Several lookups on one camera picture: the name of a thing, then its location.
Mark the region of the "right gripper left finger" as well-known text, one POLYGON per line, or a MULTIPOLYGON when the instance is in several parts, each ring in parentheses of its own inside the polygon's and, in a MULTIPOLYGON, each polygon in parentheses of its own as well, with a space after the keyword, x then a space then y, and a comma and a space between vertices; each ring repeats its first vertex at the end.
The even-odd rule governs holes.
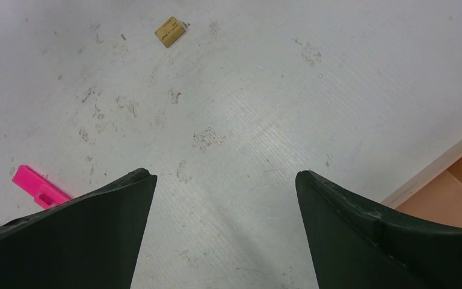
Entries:
POLYGON ((0 226, 0 288, 129 288, 157 176, 144 168, 0 226))

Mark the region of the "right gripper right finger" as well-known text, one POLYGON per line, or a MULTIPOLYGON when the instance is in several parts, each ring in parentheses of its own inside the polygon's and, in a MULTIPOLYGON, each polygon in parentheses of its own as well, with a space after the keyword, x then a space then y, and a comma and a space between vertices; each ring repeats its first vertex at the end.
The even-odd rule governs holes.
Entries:
POLYGON ((313 171, 295 178, 319 288, 462 288, 462 228, 404 214, 313 171))

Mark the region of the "pink highlighter marker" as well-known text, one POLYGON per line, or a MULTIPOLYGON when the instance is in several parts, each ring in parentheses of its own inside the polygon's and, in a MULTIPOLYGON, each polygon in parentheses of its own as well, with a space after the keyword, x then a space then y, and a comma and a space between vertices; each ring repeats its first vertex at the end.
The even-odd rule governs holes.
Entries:
POLYGON ((56 207, 72 199, 53 183, 27 165, 20 165, 12 181, 29 194, 44 210, 56 207))

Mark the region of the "orange plastic file organizer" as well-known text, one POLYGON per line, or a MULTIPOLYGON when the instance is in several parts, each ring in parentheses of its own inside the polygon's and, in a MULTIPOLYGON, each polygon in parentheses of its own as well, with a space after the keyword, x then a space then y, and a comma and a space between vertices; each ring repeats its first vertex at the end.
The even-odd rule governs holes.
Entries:
POLYGON ((382 203, 420 219, 462 228, 462 140, 382 203))

